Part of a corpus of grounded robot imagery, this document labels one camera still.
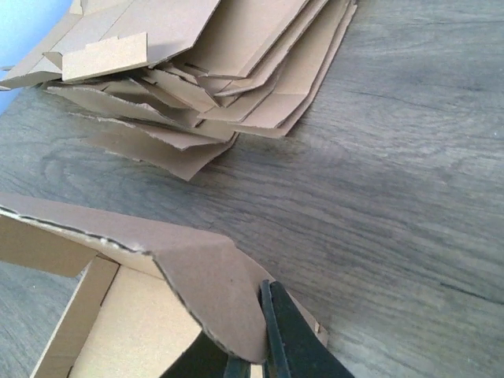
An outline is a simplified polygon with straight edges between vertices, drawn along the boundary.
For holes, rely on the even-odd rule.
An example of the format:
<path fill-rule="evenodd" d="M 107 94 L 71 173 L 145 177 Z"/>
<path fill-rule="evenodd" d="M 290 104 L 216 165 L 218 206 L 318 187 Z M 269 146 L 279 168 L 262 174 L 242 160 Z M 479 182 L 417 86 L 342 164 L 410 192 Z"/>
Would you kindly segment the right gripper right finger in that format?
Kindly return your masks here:
<path fill-rule="evenodd" d="M 261 282 L 268 349 L 264 377 L 353 378 L 320 342 L 283 284 Z"/>

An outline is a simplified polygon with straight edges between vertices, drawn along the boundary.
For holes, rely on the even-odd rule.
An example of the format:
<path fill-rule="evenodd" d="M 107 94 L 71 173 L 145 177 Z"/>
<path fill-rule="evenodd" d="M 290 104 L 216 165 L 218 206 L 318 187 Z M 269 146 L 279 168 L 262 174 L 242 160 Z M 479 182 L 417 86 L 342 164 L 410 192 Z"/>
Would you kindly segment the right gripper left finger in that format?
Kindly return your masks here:
<path fill-rule="evenodd" d="M 204 332 L 165 370 L 161 378 L 250 377 L 250 363 L 225 353 Z"/>

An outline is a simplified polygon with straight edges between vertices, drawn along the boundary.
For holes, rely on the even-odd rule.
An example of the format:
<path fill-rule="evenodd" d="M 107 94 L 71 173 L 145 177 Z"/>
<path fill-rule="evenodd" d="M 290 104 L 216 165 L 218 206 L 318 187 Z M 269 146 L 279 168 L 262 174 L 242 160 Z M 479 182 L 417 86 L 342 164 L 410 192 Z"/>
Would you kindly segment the cardboard box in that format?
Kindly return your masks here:
<path fill-rule="evenodd" d="M 80 278 L 34 377 L 158 377 L 198 336 L 262 376 L 271 275 L 224 235 L 5 193 L 1 259 Z"/>

